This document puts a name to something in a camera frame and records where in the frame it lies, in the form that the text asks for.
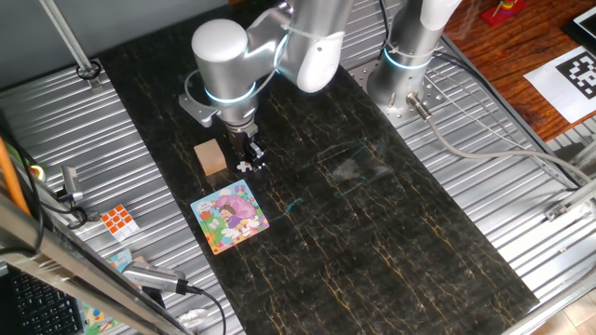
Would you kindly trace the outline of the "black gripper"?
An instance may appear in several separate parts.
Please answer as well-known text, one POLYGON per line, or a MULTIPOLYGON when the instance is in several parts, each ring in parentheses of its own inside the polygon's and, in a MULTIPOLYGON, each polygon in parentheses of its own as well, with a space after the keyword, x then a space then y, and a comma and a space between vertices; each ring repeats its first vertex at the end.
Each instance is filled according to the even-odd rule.
POLYGON ((251 163, 253 170, 259 170, 265 166, 264 151, 256 142, 258 132, 259 128, 256 125, 228 129, 230 142, 239 149, 241 160, 251 163))

